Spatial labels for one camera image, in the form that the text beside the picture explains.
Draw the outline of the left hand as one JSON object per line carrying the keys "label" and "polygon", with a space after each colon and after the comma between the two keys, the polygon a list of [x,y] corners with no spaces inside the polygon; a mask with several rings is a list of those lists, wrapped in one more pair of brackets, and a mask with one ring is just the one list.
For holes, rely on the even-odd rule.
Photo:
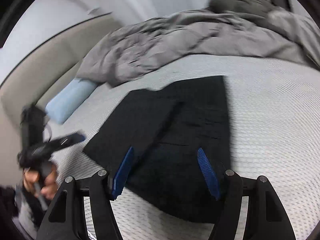
{"label": "left hand", "polygon": [[[39,193],[35,190],[35,183],[38,183],[40,179],[39,172],[31,169],[23,170],[23,186],[27,192],[31,193],[33,196],[38,197]],[[52,200],[57,193],[58,185],[56,182],[57,179],[57,166],[54,163],[51,163],[51,172],[43,178],[41,195],[48,200]]]}

